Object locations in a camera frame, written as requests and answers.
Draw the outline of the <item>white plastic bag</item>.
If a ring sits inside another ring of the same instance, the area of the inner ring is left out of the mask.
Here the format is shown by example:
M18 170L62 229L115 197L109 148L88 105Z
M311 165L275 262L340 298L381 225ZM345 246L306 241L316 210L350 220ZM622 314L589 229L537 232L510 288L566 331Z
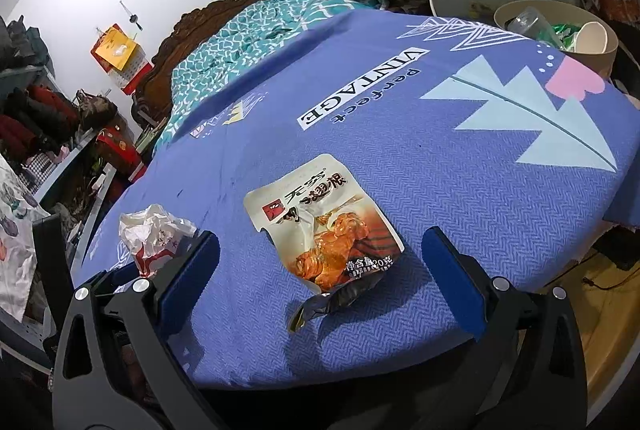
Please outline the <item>white plastic bag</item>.
M142 278L150 278L178 252L185 238L198 229L187 219L174 216L154 203L146 209L119 216L118 237L134 258Z

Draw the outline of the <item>chicken snack pouch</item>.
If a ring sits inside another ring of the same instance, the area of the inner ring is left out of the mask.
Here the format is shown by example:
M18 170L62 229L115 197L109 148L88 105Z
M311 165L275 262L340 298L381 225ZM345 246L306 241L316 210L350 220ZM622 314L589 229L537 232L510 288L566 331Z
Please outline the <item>chicken snack pouch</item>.
M283 266L314 293L288 322L290 332L354 303L405 251L382 210L329 153L250 191L244 207Z

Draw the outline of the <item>beige round trash bin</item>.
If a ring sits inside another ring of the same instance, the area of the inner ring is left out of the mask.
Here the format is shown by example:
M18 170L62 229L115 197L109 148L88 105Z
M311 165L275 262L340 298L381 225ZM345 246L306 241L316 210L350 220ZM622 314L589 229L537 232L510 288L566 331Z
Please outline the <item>beige round trash bin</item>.
M616 33L601 18L555 0L516 0L494 13L498 26L559 47L565 54L609 78L617 54Z

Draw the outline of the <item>metal clothes shelf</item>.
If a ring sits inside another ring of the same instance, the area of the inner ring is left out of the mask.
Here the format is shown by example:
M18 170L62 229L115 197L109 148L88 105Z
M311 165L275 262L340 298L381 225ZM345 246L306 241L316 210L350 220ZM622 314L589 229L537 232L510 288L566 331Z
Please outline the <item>metal clothes shelf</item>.
M117 107L85 90L67 98L38 29L2 23L2 352L51 368L70 275L103 214L144 169Z

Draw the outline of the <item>carved wooden headboard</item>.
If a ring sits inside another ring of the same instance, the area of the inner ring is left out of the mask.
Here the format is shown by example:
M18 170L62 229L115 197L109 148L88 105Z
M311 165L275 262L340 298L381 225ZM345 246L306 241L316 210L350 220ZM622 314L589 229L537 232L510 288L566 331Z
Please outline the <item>carved wooden headboard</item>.
M132 94L131 116L142 130L156 127L170 116L175 102L171 97L171 75L175 67L242 10L260 1L215 0L182 15L153 56L151 71Z

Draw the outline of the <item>blue patterned bed sheet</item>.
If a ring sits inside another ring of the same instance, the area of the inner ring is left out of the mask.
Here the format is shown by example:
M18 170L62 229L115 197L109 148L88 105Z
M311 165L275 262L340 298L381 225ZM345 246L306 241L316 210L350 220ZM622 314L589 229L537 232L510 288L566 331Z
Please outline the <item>blue patterned bed sheet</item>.
M638 149L638 110L562 52L459 19L344 12L190 113L104 217L78 279L126 264L119 218L157 203L220 241L190 323L170 340L196 384L390 372L464 340L421 260L427 228L489 274L538 288L593 239ZM324 154L405 252L353 305L289 332L309 288L244 199Z

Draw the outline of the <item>teal patterned quilt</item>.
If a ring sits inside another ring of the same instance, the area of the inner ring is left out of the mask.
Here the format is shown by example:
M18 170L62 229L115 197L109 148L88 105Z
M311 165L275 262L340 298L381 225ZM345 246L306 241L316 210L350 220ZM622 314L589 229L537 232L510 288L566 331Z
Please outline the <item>teal patterned quilt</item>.
M322 21L372 0L261 0L248 5L172 69L172 110L154 153L171 143L190 112L264 58Z

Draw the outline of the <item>white paper cup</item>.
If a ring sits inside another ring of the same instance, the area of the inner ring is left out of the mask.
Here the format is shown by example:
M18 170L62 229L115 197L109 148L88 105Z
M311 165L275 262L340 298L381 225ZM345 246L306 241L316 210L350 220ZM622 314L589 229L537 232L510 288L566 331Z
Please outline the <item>white paper cup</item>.
M576 32L573 49L577 54L601 55L608 47L608 31L599 21L589 21Z

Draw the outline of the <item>clear plastic bottle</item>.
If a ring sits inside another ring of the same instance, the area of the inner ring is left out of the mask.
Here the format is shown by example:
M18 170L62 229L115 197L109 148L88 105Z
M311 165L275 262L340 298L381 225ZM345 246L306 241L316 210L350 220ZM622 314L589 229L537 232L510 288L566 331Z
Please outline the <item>clear plastic bottle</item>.
M506 24L506 30L538 42L563 49L562 41L546 17L535 7L528 6Z

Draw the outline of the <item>red yellow wall calendar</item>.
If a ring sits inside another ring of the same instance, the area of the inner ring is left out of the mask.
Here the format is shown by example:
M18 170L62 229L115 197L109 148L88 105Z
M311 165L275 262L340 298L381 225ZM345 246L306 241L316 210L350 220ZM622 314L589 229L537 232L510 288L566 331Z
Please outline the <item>red yellow wall calendar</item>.
M129 38L117 23L104 32L99 31L90 54L125 95L132 95L153 68L142 46Z

